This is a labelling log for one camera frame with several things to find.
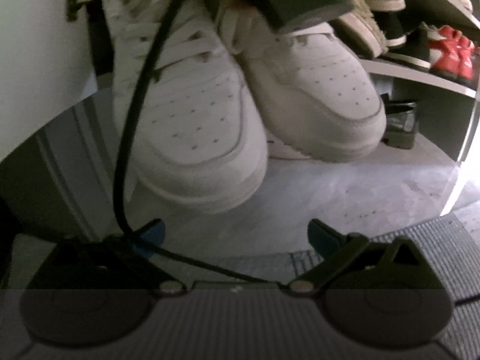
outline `shoe rack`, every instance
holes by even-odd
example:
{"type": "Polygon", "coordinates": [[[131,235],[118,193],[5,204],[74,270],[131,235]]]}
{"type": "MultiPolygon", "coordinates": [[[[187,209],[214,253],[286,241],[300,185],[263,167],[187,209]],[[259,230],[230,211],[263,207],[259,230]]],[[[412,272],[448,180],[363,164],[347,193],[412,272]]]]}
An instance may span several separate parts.
{"type": "MultiPolygon", "coordinates": [[[[457,0],[405,0],[403,14],[413,23],[425,21],[439,27],[448,24],[480,43],[480,21],[477,19],[480,0],[471,1],[473,13],[457,0]]],[[[379,94],[389,92],[392,100],[420,100],[420,133],[455,162],[465,160],[480,119],[478,76],[467,87],[382,59],[363,60],[362,64],[376,84],[382,83],[382,89],[377,89],[379,94]]]]}

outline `black cable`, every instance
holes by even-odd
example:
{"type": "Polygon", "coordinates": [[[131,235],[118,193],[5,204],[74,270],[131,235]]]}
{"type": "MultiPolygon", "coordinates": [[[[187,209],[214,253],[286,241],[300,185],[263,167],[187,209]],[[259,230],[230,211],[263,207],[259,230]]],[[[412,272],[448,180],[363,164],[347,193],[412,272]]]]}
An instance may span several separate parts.
{"type": "MultiPolygon", "coordinates": [[[[130,227],[125,215],[125,177],[127,174],[128,162],[130,160],[131,147],[134,142],[135,132],[137,130],[138,121],[143,108],[143,101],[145,100],[145,96],[150,85],[150,80],[152,79],[153,73],[155,71],[155,65],[168,38],[173,21],[175,20],[177,12],[182,7],[184,1],[185,0],[171,0],[170,5],[162,18],[160,28],[158,29],[158,32],[155,36],[152,47],[145,59],[145,63],[142,67],[142,71],[140,73],[137,85],[135,87],[135,91],[133,93],[133,98],[128,110],[127,118],[125,120],[125,127],[123,129],[120,141],[117,165],[115,168],[115,177],[113,181],[113,210],[115,212],[115,218],[117,220],[118,226],[126,235],[126,237],[143,249],[154,252],[171,260],[179,261],[181,263],[189,264],[191,266],[196,266],[198,268],[218,272],[222,275],[230,276],[232,278],[256,283],[266,282],[266,280],[258,279],[244,274],[239,274],[228,269],[210,265],[206,262],[191,259],[189,257],[185,257],[180,254],[169,252],[168,250],[157,247],[154,244],[147,242],[140,237],[139,234],[142,233],[142,230],[145,229],[145,226],[138,231],[134,231],[130,227]]],[[[158,80],[160,79],[161,74],[162,69],[157,72],[158,80]]],[[[160,219],[155,219],[146,226],[153,225],[154,223],[159,221],[160,219]]]]}
{"type": "Polygon", "coordinates": [[[480,294],[473,295],[469,298],[457,300],[457,301],[455,301],[454,305],[455,305],[455,307],[460,307],[460,306],[464,306],[466,304],[470,304],[470,303],[474,303],[474,302],[480,302],[480,294]]]}

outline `gray floor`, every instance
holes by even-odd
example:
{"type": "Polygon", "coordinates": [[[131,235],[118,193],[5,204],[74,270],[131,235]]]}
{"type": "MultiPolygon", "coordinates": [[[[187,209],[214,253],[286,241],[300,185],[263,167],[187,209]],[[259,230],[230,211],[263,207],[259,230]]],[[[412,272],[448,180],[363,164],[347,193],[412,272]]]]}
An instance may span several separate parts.
{"type": "Polygon", "coordinates": [[[453,212],[480,247],[480,201],[453,212]]]}
{"type": "MultiPolygon", "coordinates": [[[[381,145],[350,164],[271,160],[260,190],[219,215],[174,207],[138,186],[127,207],[134,226],[167,225],[165,248],[197,258],[258,256],[309,249],[306,228],[320,218],[337,230],[374,237],[435,218],[458,180],[455,163],[417,136],[411,151],[381,145]]],[[[459,207],[478,199],[466,188],[459,207]]],[[[113,223],[111,232],[119,232],[113,223]]]]}

